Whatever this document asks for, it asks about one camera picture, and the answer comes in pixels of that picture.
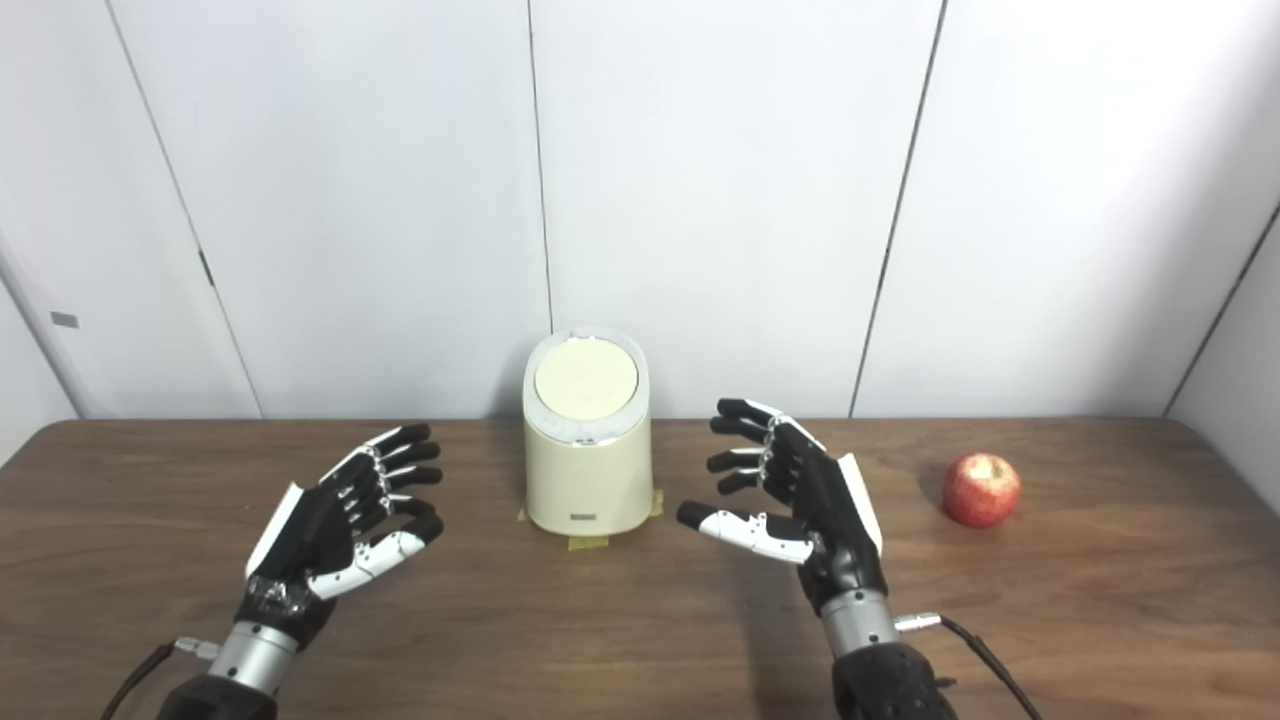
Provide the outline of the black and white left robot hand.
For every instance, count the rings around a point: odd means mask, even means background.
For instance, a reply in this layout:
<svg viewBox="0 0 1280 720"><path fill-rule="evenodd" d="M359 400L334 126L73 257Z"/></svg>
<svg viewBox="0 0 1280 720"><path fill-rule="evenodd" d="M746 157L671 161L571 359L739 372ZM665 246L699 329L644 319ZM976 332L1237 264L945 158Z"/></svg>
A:
<svg viewBox="0 0 1280 720"><path fill-rule="evenodd" d="M430 425L396 427L352 448L311 486L292 483L244 566L236 623L306 650L340 596L399 566L436 539L444 523L411 486L442 482Z"/></svg>

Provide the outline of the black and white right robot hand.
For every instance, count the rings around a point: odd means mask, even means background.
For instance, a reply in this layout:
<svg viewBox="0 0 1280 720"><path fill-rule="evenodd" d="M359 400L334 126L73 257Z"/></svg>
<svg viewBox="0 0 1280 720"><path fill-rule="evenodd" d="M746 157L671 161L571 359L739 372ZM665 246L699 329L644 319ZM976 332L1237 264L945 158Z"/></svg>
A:
<svg viewBox="0 0 1280 720"><path fill-rule="evenodd" d="M886 597L882 534L851 455L833 457L800 421L748 398L721 398L709 427L750 441L710 456L722 496L759 489L787 514L746 512L685 501L677 521L755 555L797 566L815 611L845 593Z"/></svg>

